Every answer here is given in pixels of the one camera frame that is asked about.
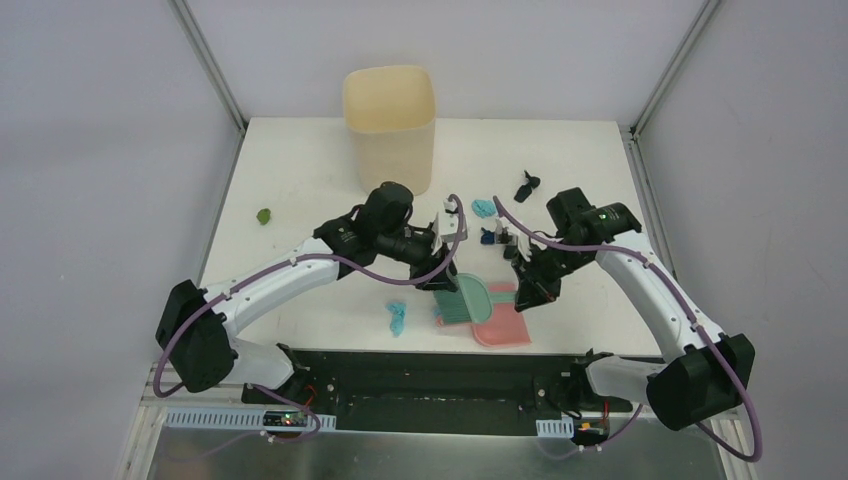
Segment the mint green hand brush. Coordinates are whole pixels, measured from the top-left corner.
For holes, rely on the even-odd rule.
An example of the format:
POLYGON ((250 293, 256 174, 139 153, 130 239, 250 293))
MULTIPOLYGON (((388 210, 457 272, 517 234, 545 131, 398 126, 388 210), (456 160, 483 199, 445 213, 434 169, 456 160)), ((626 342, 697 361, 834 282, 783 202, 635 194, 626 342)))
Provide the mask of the mint green hand brush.
POLYGON ((516 288, 512 284, 501 285, 501 290, 497 290, 494 284, 467 273, 458 274, 456 282, 456 291, 433 293, 442 325, 485 324, 494 317, 498 305, 515 301, 516 288))

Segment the pink plastic dustpan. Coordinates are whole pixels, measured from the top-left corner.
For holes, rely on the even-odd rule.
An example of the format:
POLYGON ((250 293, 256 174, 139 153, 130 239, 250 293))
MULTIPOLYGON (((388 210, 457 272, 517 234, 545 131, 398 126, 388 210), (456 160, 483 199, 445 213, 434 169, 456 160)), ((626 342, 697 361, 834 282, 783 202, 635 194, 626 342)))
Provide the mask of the pink plastic dustpan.
POLYGON ((455 326, 467 327, 474 340, 490 349, 505 349, 527 346, 532 343, 522 313, 516 312, 513 301, 499 303, 500 294, 514 295, 516 287, 510 282, 494 282, 487 285, 489 293, 495 298, 492 316, 482 324, 469 321, 455 323, 455 326))

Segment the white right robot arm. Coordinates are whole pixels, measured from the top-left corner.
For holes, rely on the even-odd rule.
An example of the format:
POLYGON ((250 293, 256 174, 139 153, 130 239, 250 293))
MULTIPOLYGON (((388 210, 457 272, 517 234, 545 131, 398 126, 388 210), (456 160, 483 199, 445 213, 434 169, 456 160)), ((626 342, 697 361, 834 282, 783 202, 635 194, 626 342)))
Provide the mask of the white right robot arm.
POLYGON ((556 301, 562 280, 598 265, 624 292, 659 347, 659 363, 607 352, 579 360, 567 386, 583 410, 606 397, 648 405, 660 422, 679 431, 746 405, 755 349, 743 334, 730 336, 701 312, 653 251, 647 234, 622 203, 596 207, 583 191, 558 193, 546 208, 554 237, 539 235, 505 208, 499 215, 521 233, 512 268, 519 280, 519 311, 556 301))

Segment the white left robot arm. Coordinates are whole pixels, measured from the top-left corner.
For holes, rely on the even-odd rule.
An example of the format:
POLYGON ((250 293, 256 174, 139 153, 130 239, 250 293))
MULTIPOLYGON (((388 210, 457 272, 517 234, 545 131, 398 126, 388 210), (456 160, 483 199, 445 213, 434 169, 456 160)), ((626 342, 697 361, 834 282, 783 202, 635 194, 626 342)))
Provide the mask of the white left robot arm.
POLYGON ((458 291, 454 257, 467 237, 460 197, 449 195, 425 227, 411 224, 413 210, 412 192, 387 181, 364 203, 250 273, 205 287, 191 280, 174 286, 155 332, 162 349, 155 395, 199 393, 234 380, 266 387, 279 403, 293 404, 304 394, 305 378, 282 347, 240 339, 254 321, 353 272, 388 285, 458 291))

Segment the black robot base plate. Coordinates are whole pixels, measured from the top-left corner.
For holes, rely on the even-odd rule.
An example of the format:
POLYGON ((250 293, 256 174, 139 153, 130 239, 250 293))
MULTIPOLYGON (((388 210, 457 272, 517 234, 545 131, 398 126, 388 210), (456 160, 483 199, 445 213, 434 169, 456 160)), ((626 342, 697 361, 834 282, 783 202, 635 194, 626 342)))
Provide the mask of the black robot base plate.
POLYGON ((589 385, 588 367, 607 354, 456 354, 318 351, 282 346, 294 373, 259 392, 241 381, 248 404, 303 401, 333 415, 341 430, 529 436, 539 420, 593 410, 621 393, 589 385))

